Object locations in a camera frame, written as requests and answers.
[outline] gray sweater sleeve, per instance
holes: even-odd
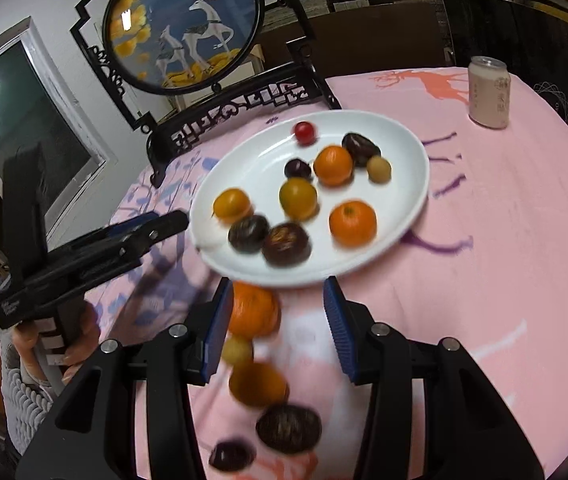
[[[24,454],[50,410],[55,394],[48,384],[34,380],[23,370],[10,331],[4,332],[0,339],[0,359],[8,434],[15,449]]]

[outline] white plate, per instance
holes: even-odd
[[[317,142],[299,146],[291,134],[299,121],[312,122]],[[286,181],[284,166],[291,158],[301,158],[311,166],[322,148],[341,144],[348,132],[368,137],[382,150],[393,167],[388,184],[372,184],[365,169],[356,168],[353,182],[337,189],[317,183],[320,211],[303,226],[313,250],[304,263],[275,268],[258,254],[240,254],[228,243],[227,228],[212,218],[213,202],[229,187],[243,189],[256,213],[271,226],[286,221],[279,205],[279,188]],[[356,269],[391,247],[413,224],[428,192],[430,167],[424,146],[409,129],[384,116],[356,110],[331,110],[275,124],[241,143],[228,153],[203,180],[190,209],[189,233],[201,250],[203,260],[222,276],[261,286],[299,286],[321,282]],[[377,236],[368,245],[347,250],[336,245],[328,227],[334,206],[346,200],[363,200],[377,213]]]

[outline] hand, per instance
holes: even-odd
[[[64,353],[64,365],[69,367],[62,377],[64,384],[69,383],[80,366],[82,366],[82,363],[95,351],[100,342],[97,313],[93,305],[88,302],[84,303],[86,307],[80,316],[82,334]],[[13,328],[13,346],[15,346],[17,353],[20,355],[26,371],[31,377],[40,381],[46,381],[46,376],[33,353],[33,347],[39,337],[40,334],[32,321],[25,321]]]

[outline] oval painting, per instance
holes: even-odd
[[[105,42],[132,85],[157,93],[206,86],[252,40],[256,0],[116,0]]]

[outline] red fruit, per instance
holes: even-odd
[[[297,123],[293,128],[293,134],[297,138],[297,142],[302,146],[310,146],[317,140],[315,136],[315,126],[307,121]]]

